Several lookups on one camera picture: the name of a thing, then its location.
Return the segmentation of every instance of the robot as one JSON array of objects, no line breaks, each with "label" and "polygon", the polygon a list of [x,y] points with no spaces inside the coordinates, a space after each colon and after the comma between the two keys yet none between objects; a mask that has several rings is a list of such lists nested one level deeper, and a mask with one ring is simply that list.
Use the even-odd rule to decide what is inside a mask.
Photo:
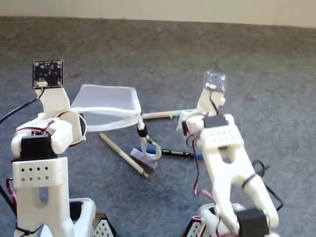
[{"label": "robot", "polygon": [[[187,140],[193,137],[194,150],[195,146],[201,150],[212,183],[209,196],[214,203],[200,208],[199,216],[192,218],[183,236],[278,237],[270,231],[279,224],[277,210],[268,193],[271,189],[255,172],[233,116],[221,115],[218,111],[225,103],[227,77],[210,70],[204,79],[196,111],[182,113],[177,130],[181,130]],[[231,203],[232,184],[241,186],[256,207],[245,209]]]},{"label": "robot", "polygon": [[[63,60],[33,64],[33,89],[43,105],[38,117],[16,129],[11,142],[17,224],[15,237],[113,237],[107,216],[89,198],[69,199],[68,158],[85,140],[86,123],[71,110],[64,90]],[[40,199],[47,187],[48,201]]]}]

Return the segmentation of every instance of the blue pen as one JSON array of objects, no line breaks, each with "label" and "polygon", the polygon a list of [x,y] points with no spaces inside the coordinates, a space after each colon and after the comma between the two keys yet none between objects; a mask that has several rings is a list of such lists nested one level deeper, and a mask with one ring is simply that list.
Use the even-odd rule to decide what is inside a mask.
[{"label": "blue pen", "polygon": [[[137,150],[140,152],[142,151],[142,148],[136,147]],[[156,154],[156,150],[154,148],[147,148],[146,152],[149,154]],[[188,152],[178,152],[178,151],[172,151],[172,150],[165,150],[162,149],[161,152],[165,155],[171,155],[171,156],[179,156],[179,157],[185,157],[185,158],[194,158],[193,153]],[[203,159],[203,156],[201,154],[197,154],[198,159]]]}]

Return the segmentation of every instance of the plastic dustpan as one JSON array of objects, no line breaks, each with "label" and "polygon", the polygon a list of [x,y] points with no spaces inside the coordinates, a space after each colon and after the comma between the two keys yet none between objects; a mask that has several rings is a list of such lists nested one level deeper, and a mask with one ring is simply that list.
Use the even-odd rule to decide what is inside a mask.
[{"label": "plastic dustpan", "polygon": [[82,85],[71,108],[83,114],[88,132],[132,126],[141,118],[133,87]]}]

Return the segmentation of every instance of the perforated white panel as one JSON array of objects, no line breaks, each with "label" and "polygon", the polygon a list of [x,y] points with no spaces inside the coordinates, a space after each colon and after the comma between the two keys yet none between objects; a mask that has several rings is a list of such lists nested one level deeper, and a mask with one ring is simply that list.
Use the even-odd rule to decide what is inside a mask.
[{"label": "perforated white panel", "polygon": [[244,144],[236,125],[207,128],[202,131],[200,137],[209,148]]},{"label": "perforated white panel", "polygon": [[13,163],[15,188],[49,187],[68,181],[67,158],[19,161]]},{"label": "perforated white panel", "polygon": [[109,223],[106,220],[101,220],[97,228],[94,230],[93,237],[114,237]]},{"label": "perforated white panel", "polygon": [[[203,225],[199,222],[194,222],[191,225],[191,228],[187,234],[186,237],[198,237],[199,233],[202,230]],[[207,230],[203,233],[203,236],[201,237],[210,237],[209,233],[207,232]]]}]

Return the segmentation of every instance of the white wall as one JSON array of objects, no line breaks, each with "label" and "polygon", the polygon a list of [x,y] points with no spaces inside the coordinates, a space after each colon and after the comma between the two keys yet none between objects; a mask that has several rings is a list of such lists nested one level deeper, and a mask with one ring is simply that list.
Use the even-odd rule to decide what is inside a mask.
[{"label": "white wall", "polygon": [[0,0],[2,16],[225,22],[316,28],[316,0]]}]

